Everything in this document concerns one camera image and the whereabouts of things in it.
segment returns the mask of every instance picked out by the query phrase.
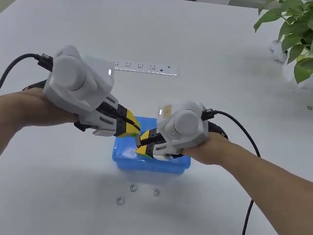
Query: white power strip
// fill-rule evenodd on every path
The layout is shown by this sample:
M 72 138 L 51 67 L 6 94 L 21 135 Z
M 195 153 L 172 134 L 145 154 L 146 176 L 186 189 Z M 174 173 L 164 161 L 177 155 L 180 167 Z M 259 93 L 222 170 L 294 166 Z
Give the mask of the white power strip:
M 158 75 L 178 76 L 177 70 L 170 65 L 156 65 L 129 60 L 115 60 L 114 69 L 117 71 L 143 72 Z

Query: plant stem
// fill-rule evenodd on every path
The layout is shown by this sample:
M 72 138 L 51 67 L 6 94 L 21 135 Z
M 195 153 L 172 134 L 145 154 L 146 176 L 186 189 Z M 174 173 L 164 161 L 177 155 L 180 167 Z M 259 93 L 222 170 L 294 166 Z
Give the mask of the plant stem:
M 284 21 L 287 22 L 288 25 L 291 25 L 284 16 L 281 16 L 281 18 L 283 18 Z

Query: hand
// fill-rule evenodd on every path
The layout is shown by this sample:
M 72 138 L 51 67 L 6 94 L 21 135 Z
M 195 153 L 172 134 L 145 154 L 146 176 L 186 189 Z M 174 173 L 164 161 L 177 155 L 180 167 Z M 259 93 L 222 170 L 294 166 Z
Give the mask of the hand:
M 208 139 L 197 147 L 183 149 L 184 155 L 206 165 L 220 165 L 222 158 L 234 144 L 221 134 L 210 132 Z
M 32 88 L 16 94 L 19 94 L 22 102 L 23 126 L 53 126 L 78 120 L 77 115 L 52 104 L 41 88 Z

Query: white tabletop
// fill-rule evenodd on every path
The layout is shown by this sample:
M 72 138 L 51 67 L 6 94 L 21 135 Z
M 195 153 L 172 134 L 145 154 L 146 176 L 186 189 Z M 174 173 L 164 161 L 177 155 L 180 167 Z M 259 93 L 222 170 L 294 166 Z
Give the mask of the white tabletop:
M 281 23 L 254 34 L 257 19 L 256 9 L 176 0 L 17 0 L 0 14 L 0 71 L 21 54 L 53 55 L 68 44 L 107 60 L 170 64 L 179 77 L 116 72 L 112 93 L 137 116 L 154 117 L 163 100 L 191 99 L 229 112 L 265 159 L 313 180 L 313 111 L 307 109 L 313 95 L 291 88 L 270 57 Z M 1 94 L 46 77 L 25 60 Z M 230 120 L 214 122 L 253 150 Z M 112 161 L 113 143 L 71 124 L 20 131 L 0 158 L 0 233 L 241 233 L 249 197 L 225 170 L 192 161 L 178 177 L 125 173 Z M 116 205 L 118 196 L 123 206 Z M 275 234 L 257 207 L 247 229 L 252 234 Z

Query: wrist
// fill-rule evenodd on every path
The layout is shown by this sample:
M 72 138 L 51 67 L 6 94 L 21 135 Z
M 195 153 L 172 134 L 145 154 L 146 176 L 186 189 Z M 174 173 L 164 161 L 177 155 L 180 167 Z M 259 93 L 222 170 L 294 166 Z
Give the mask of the wrist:
M 0 97 L 0 124 L 19 131 L 24 127 L 23 102 L 19 93 L 7 94 Z
M 234 143 L 226 143 L 221 150 L 218 165 L 226 168 L 232 161 L 236 161 L 236 158 L 247 152 L 243 147 Z

